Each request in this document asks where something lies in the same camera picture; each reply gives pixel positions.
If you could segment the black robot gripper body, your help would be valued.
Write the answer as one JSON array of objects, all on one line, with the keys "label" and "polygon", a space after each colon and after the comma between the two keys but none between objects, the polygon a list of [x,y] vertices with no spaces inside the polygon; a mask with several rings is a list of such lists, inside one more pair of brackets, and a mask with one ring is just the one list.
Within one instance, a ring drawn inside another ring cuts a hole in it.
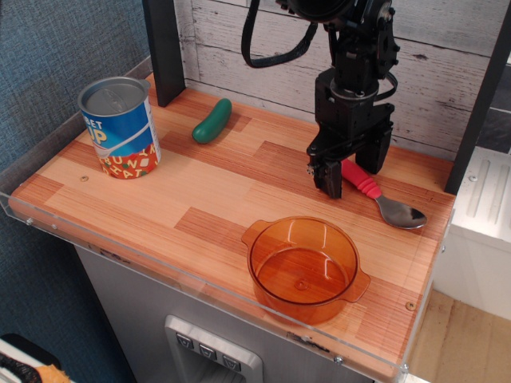
[{"label": "black robot gripper body", "polygon": [[378,81],[361,93],[342,89],[335,83],[335,71],[328,69],[315,81],[315,120],[319,133],[307,148],[309,172],[325,161],[345,160],[356,155],[368,139],[393,129],[391,103],[377,105]]}]

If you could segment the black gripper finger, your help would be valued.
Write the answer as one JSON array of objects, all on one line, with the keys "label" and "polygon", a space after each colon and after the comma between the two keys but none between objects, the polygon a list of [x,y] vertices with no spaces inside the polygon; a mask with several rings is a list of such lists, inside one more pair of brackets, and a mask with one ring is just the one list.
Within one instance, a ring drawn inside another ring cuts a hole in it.
[{"label": "black gripper finger", "polygon": [[331,199],[342,197],[342,165],[340,161],[325,161],[313,166],[315,186]]},{"label": "black gripper finger", "polygon": [[390,147],[391,131],[371,136],[355,155],[355,162],[371,174],[378,174],[382,169]]}]

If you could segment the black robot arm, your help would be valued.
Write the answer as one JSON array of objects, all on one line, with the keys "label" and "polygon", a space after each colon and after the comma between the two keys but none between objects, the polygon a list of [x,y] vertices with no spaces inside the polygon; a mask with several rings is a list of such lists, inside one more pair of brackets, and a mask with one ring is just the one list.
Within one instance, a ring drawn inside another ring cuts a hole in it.
[{"label": "black robot arm", "polygon": [[332,199],[342,195],[342,161],[354,156],[378,173],[390,147],[394,106],[379,92],[392,86],[391,68],[400,50],[394,40],[390,1],[282,1],[291,14],[322,24],[328,34],[331,67],[315,80],[315,121],[319,133],[307,148],[315,186]]}]

